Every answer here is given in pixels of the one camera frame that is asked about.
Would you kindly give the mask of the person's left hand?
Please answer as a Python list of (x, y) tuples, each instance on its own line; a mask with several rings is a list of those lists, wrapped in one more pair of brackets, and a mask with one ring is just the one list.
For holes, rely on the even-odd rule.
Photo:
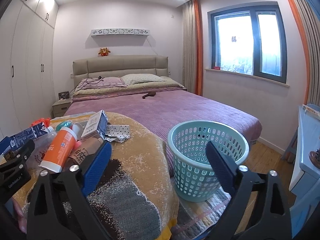
[(27, 220), (24, 217), (21, 206), (14, 198), (12, 198), (12, 203), (13, 203), (14, 210), (15, 210), (15, 213), (17, 216), (18, 226), (19, 226), (20, 230), (26, 234), (27, 233)]

